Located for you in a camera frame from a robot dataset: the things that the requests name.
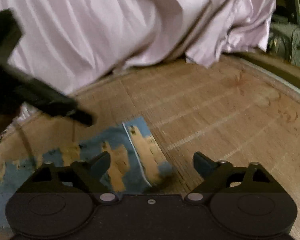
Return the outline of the blue car-print pants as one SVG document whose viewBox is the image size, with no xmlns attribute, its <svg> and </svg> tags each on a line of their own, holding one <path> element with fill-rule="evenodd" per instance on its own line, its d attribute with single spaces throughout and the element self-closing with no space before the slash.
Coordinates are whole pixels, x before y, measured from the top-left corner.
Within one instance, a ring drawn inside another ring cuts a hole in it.
<svg viewBox="0 0 300 240">
<path fill-rule="evenodd" d="M 26 154 L 21 154 L 21 148 L 11 142 L 8 146 L 11 157 L 5 159 L 0 152 L 0 228 L 8 227 L 7 201 L 33 173 L 31 161 Z M 111 166 L 101 182 L 111 191 L 142 194 L 172 174 L 171 165 L 142 117 L 109 127 L 87 140 L 45 153 L 36 152 L 35 160 L 38 166 L 45 163 L 68 166 L 77 160 L 89 161 L 103 151 L 110 153 Z"/>
</svg>

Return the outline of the dark clutter beside bed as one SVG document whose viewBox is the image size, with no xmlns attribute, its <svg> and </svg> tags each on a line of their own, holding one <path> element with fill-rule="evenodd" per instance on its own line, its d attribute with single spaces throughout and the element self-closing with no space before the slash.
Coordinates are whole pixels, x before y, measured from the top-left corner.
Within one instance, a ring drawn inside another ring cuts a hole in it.
<svg viewBox="0 0 300 240">
<path fill-rule="evenodd" d="M 300 68 L 300 0 L 276 0 L 267 53 Z"/>
</svg>

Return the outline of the pink satin curtain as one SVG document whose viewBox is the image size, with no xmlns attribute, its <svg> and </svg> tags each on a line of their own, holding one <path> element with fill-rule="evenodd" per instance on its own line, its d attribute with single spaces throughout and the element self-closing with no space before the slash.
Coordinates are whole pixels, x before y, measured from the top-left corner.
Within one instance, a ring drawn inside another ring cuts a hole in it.
<svg viewBox="0 0 300 240">
<path fill-rule="evenodd" d="M 11 63 L 64 93 L 181 55 L 266 50 L 275 0 L 0 0 L 24 30 Z"/>
</svg>

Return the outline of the woven bamboo mat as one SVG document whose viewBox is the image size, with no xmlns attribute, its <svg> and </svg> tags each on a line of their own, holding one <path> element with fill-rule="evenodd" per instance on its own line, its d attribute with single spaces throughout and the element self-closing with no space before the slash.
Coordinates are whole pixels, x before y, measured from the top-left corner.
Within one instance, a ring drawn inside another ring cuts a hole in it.
<svg viewBox="0 0 300 240">
<path fill-rule="evenodd" d="M 37 165 L 36 152 L 142 117 L 172 174 L 142 194 L 111 191 L 118 196 L 113 204 L 95 203 L 77 189 L 15 191 L 0 239 L 300 239 L 300 79 L 293 85 L 282 74 L 223 56 L 209 69 L 184 60 L 130 69 L 72 97 L 95 116 L 92 126 L 36 113 L 4 135 L 4 158 L 12 156 L 11 142 L 34 173 L 44 165 Z M 185 196 L 204 181 L 193 166 L 195 152 L 235 167 L 260 163 L 287 193 L 222 192 L 188 203 Z"/>
</svg>

